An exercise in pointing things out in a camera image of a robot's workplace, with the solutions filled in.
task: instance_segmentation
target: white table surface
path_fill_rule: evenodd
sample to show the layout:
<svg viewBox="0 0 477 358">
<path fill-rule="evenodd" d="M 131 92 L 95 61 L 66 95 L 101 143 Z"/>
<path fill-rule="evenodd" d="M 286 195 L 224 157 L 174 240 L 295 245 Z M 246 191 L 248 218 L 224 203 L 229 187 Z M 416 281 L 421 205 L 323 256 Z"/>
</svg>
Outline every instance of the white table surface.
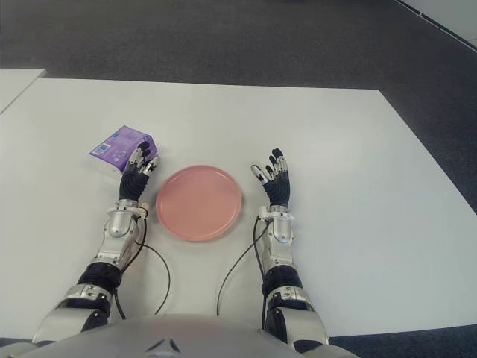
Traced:
<svg viewBox="0 0 477 358">
<path fill-rule="evenodd" d="M 87 153 L 122 125 L 160 144 L 142 196 L 153 207 L 161 184 L 194 164 L 229 172 L 244 196 L 234 227 L 202 244 L 173 237 L 151 211 L 148 243 L 172 271 L 164 312 L 214 314 L 267 201 L 250 164 L 279 146 L 294 257 L 331 336 L 477 323 L 476 215 L 378 91 L 39 79 L 0 119 L 0 336 L 31 337 L 95 254 L 118 182 Z M 250 253 L 226 286 L 224 317 L 258 326 L 259 280 Z M 165 284 L 161 262 L 142 254 L 119 291 L 126 314 L 153 312 Z"/>
<path fill-rule="evenodd" d="M 44 72 L 44 69 L 0 69 L 0 113 Z"/>
</svg>

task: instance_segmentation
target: wire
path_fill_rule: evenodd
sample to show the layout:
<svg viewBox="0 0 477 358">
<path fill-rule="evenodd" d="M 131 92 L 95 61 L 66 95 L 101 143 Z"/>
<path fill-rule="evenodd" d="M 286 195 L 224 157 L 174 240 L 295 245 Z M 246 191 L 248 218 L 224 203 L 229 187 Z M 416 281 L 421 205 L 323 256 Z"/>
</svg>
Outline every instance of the wire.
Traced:
<svg viewBox="0 0 477 358">
<path fill-rule="evenodd" d="M 259 250 L 257 249 L 256 247 L 256 240 L 255 240 L 255 236 L 256 236 L 256 226 L 257 224 L 259 223 L 259 217 L 257 216 L 256 219 L 255 219 L 255 224 L 253 225 L 253 249 L 255 250 L 255 257 L 256 257 L 256 261 L 257 263 L 259 264 L 259 269 L 260 269 L 260 273 L 262 274 L 262 281 L 265 279 L 265 273 L 263 272 L 263 266 L 262 266 L 262 261 L 260 260 L 260 257 L 259 257 Z M 267 226 L 266 228 L 263 230 L 262 234 L 260 235 L 260 237 L 263 236 L 263 234 L 265 233 L 265 231 L 268 229 L 268 225 L 270 224 L 270 222 L 267 222 Z M 261 322 L 261 328 L 262 329 L 265 329 L 265 309 L 266 309 L 266 306 L 267 306 L 267 300 L 266 300 L 266 297 L 265 295 L 263 296 L 263 302 L 262 302 L 262 322 Z"/>
<path fill-rule="evenodd" d="M 167 262 L 164 260 L 164 257 L 155 248 L 152 248 L 151 246 L 146 244 L 142 244 L 142 246 L 144 246 L 145 248 L 148 248 L 149 250 L 153 251 L 157 256 L 159 256 L 159 258 L 164 263 L 165 269 L 167 270 L 167 291 L 165 293 L 164 299 L 162 300 L 162 303 L 160 304 L 159 308 L 156 310 L 156 312 L 154 312 L 154 315 L 156 315 L 157 313 L 159 313 L 162 306 L 164 306 L 165 302 L 167 301 L 167 297 L 169 297 L 169 292 L 171 291 L 171 272 L 169 271 L 169 266 L 167 265 Z"/>
<path fill-rule="evenodd" d="M 118 290 L 114 289 L 113 294 L 114 294 L 114 301 L 116 302 L 116 307 L 118 307 L 119 315 L 121 316 L 122 319 L 126 319 L 126 315 L 124 314 L 121 304 L 119 303 Z"/>
<path fill-rule="evenodd" d="M 259 250 L 256 247 L 256 240 L 255 240 L 256 226 L 258 225 L 258 223 L 259 223 L 259 217 L 257 216 L 256 219 L 255 219 L 255 224 L 253 224 L 252 245 L 253 245 L 253 250 L 255 250 L 256 261 L 259 264 L 260 274 L 262 275 L 262 280 L 263 280 L 265 278 L 265 273 L 263 272 L 262 261 L 260 261 Z"/>
<path fill-rule="evenodd" d="M 162 307 L 164 306 L 164 304 L 167 301 L 167 298 L 169 296 L 169 292 L 171 291 L 171 271 L 169 270 L 169 266 L 168 266 L 167 262 L 164 260 L 164 257 L 155 248 L 152 248 L 151 246 L 145 244 L 147 231 L 148 231 L 148 225 L 146 223 L 146 219 L 144 218 L 144 235 L 142 236 L 142 241 L 141 242 L 134 241 L 134 243 L 139 245 L 139 250 L 134 254 L 133 258 L 126 264 L 126 266 L 121 270 L 121 272 L 124 274 L 126 269 L 138 257 L 139 252 L 141 252 L 143 247 L 148 248 L 149 250 L 153 251 L 162 260 L 162 262 L 164 263 L 165 269 L 167 270 L 168 283 L 167 283 L 167 292 L 165 293 L 165 297 L 162 300 L 162 303 L 160 304 L 159 308 L 154 313 L 154 315 L 156 315 L 162 309 Z M 122 309 L 121 303 L 119 302 L 118 290 L 115 289 L 113 294 L 114 294 L 114 301 L 116 303 L 116 306 L 118 307 L 119 315 L 121 316 L 122 319 L 126 319 L 126 315 L 124 314 L 124 310 Z"/>
<path fill-rule="evenodd" d="M 144 222 L 144 233 L 143 233 L 143 235 L 142 235 L 142 241 L 141 241 L 141 243 L 138 244 L 138 245 L 140 245 L 140 246 L 139 246 L 139 250 L 136 251 L 136 253 L 134 254 L 133 258 L 132 258 L 131 260 L 129 260 L 129 262 L 122 268 L 121 273 L 123 273 L 123 274 L 126 272 L 127 268 L 130 266 L 130 264 L 133 263 L 134 260 L 139 256 L 139 253 L 140 253 L 141 250 L 142 250 L 142 246 L 144 246 L 144 243 L 146 242 L 146 235 L 147 235 L 147 233 L 148 233 L 148 222 L 146 221 L 146 218 L 144 218 L 143 222 Z"/>
<path fill-rule="evenodd" d="M 257 223 L 259 221 L 259 218 L 257 217 L 257 219 L 255 220 L 255 225 L 253 226 L 253 242 L 247 247 L 247 249 L 242 253 L 242 255 L 240 255 L 240 257 L 235 261 L 235 263 L 233 264 L 233 266 L 230 268 L 230 270 L 227 272 L 227 274 L 225 275 L 225 278 L 224 280 L 222 281 L 222 285 L 221 285 L 221 288 L 218 290 L 218 296 L 217 296 L 217 304 L 215 306 L 215 314 L 216 315 L 219 315 L 220 314 L 220 300 L 221 300 L 221 294 L 222 294 L 222 289 L 224 289 L 224 286 L 225 286 L 225 283 L 227 282 L 227 278 L 229 278 L 230 274 L 232 273 L 233 269 L 239 264 L 240 260 L 245 256 L 245 254 L 254 246 L 256 245 L 256 243 L 262 238 L 263 234 L 265 233 L 265 231 L 268 229 L 268 225 L 269 223 L 267 223 L 267 226 L 265 227 L 265 229 L 263 229 L 262 233 L 260 234 L 259 237 L 255 238 L 255 231 L 256 231 L 256 226 L 257 226 Z"/>
</svg>

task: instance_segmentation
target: pink plate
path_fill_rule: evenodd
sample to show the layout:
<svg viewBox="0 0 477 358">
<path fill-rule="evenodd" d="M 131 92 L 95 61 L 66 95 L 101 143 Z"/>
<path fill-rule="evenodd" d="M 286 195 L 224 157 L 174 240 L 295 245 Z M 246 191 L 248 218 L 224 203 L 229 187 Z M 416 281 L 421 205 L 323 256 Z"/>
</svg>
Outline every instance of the pink plate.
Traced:
<svg viewBox="0 0 477 358">
<path fill-rule="evenodd" d="M 157 217 L 174 235 L 206 241 L 225 232 L 241 209 L 241 192 L 214 166 L 190 166 L 172 175 L 156 200 Z"/>
</svg>

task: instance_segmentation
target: dark floor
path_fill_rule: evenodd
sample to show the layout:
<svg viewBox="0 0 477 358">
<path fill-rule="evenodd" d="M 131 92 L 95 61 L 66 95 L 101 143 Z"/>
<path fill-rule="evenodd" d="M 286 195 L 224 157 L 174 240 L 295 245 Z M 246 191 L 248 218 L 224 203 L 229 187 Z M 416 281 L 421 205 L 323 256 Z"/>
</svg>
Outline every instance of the dark floor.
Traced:
<svg viewBox="0 0 477 358">
<path fill-rule="evenodd" d="M 41 67 L 59 78 L 381 90 L 477 211 L 477 53 L 393 0 L 0 5 L 1 68 Z M 477 357 L 476 327 L 334 341 L 363 357 Z"/>
</svg>

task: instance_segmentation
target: tissue box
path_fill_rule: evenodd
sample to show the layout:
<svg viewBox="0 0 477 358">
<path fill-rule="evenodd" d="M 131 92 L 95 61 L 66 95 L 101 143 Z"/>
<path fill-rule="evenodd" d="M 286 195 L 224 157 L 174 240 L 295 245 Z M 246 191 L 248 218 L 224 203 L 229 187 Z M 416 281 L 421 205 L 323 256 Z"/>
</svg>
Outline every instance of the tissue box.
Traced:
<svg viewBox="0 0 477 358">
<path fill-rule="evenodd" d="M 89 155 L 102 160 L 116 174 L 121 174 L 134 149 L 144 141 L 149 143 L 151 151 L 145 160 L 150 160 L 157 153 L 152 136 L 123 125 Z"/>
</svg>

